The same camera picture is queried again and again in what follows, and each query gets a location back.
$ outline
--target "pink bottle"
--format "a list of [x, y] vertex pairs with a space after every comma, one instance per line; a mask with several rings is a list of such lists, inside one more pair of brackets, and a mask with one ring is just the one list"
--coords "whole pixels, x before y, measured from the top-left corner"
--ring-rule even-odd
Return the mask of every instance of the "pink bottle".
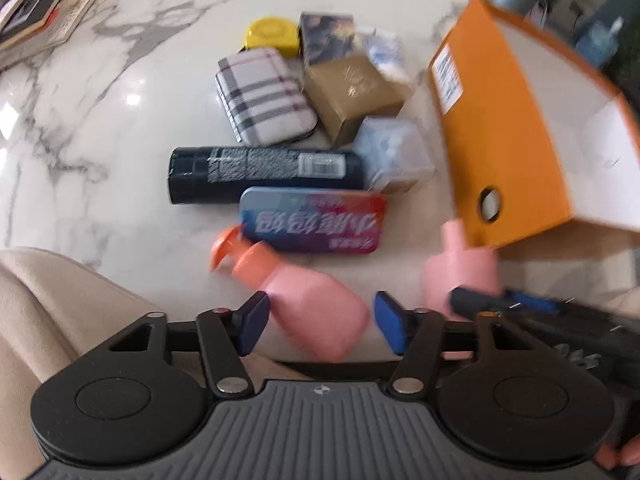
[[342, 283], [286, 263], [265, 242], [240, 238], [240, 226], [227, 229], [213, 244], [211, 270], [225, 256], [235, 262], [233, 276], [269, 295], [281, 329], [322, 361], [341, 361], [369, 323], [367, 305]]
[[450, 220], [442, 225], [444, 250], [432, 256], [424, 266], [424, 306], [449, 319], [465, 320], [452, 313], [449, 293], [460, 285], [485, 294], [499, 296], [498, 257], [487, 247], [466, 246], [462, 220]]

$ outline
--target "yellow round container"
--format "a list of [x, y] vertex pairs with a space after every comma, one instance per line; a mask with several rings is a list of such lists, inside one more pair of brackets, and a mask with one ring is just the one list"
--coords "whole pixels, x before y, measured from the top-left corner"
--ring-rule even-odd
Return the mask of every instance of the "yellow round container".
[[249, 25], [244, 34], [244, 47], [272, 46], [284, 57], [296, 57], [300, 49], [298, 27], [285, 18], [262, 18]]

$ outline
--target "gray ribbed panel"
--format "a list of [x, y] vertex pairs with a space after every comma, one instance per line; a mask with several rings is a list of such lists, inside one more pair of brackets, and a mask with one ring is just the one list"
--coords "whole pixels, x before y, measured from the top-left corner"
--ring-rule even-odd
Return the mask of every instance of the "gray ribbed panel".
[[183, 448], [109, 472], [47, 463], [33, 480], [605, 480], [593, 463], [516, 472], [465, 454], [421, 404], [373, 383], [270, 381], [257, 397], [220, 404]]

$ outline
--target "barcode label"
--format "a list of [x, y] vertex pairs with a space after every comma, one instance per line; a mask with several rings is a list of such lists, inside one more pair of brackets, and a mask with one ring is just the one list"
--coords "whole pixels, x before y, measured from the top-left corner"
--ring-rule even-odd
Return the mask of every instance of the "barcode label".
[[462, 83], [448, 44], [433, 61], [431, 70], [433, 79], [436, 81], [442, 113], [446, 114], [462, 95]]
[[300, 153], [298, 176], [311, 178], [344, 178], [347, 162], [344, 155], [323, 153]]

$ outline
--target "plaid case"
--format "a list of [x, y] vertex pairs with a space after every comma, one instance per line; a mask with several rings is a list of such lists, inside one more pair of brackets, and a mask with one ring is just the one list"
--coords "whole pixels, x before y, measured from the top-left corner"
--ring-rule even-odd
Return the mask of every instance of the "plaid case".
[[303, 137], [316, 126], [316, 113], [276, 49], [246, 50], [218, 65], [218, 92], [238, 142], [270, 146]]

